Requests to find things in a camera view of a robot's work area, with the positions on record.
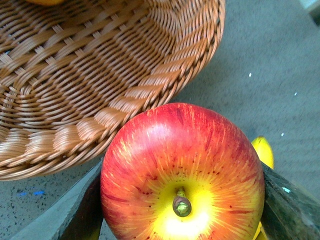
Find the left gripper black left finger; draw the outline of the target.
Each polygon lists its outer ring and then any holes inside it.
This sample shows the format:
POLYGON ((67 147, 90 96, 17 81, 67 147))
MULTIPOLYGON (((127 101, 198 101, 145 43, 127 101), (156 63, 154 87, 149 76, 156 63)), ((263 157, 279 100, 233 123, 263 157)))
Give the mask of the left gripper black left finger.
POLYGON ((97 240, 103 222, 99 162, 12 240, 97 240))

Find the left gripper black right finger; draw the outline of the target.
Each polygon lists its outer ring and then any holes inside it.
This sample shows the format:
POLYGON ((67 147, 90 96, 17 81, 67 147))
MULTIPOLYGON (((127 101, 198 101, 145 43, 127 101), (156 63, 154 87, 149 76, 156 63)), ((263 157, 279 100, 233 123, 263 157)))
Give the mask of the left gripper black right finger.
POLYGON ((269 240, 318 240, 320 201, 262 164, 265 198, 261 224, 269 240))

